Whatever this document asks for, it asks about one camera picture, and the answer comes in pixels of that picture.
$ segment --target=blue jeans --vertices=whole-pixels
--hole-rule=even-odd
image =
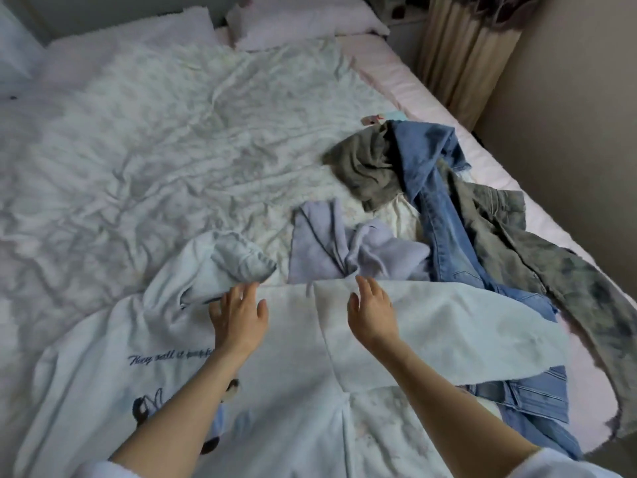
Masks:
[[[401,157],[405,195],[420,212],[424,235],[431,243],[431,280],[461,282],[497,292],[528,305],[545,319],[555,322],[556,309],[548,298],[496,283],[478,261],[437,168],[440,159],[455,171],[468,166],[454,129],[414,121],[392,121],[390,126]],[[538,376],[472,385],[467,390],[498,402],[504,411],[505,422],[535,444],[552,447],[571,458],[581,457],[575,438],[556,421],[568,422],[563,366],[553,367]]]

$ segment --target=cartoon dog graphic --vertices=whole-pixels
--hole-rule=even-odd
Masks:
[[[234,395],[239,391],[239,380],[232,379],[230,384],[224,393],[224,397],[221,400],[221,404],[219,404],[219,409],[217,410],[217,415],[215,416],[215,420],[212,423],[210,428],[209,435],[212,437],[203,443],[201,447],[200,454],[208,454],[213,452],[217,446],[219,445],[219,440],[221,438],[221,434],[224,430],[224,402],[228,402],[230,399],[234,397]],[[157,411],[161,409],[164,405],[164,389],[160,387],[155,392],[155,397],[151,398],[149,395],[145,394],[144,396],[135,399],[132,403],[132,417],[135,418],[137,422],[137,427],[143,425],[150,416],[155,414]]]

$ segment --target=purple garment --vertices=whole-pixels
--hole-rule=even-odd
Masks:
[[[295,212],[288,283],[344,279],[429,280],[429,247],[396,238],[374,219],[343,224],[339,200],[308,201]]]

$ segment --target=forearm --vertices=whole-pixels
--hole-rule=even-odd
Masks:
[[[141,478],[187,478],[230,380],[245,359],[223,349],[113,454]]]
[[[373,354],[407,395],[455,478],[504,478],[538,450],[401,340],[378,345]]]

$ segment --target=hand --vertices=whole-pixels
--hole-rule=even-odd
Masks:
[[[374,279],[356,277],[361,298],[355,293],[347,303],[347,323],[354,337],[370,352],[378,345],[399,340],[392,302]]]
[[[258,283],[237,285],[221,297],[221,314],[215,303],[208,307],[215,327],[217,347],[247,359],[263,341],[267,331],[267,303],[256,303]]]

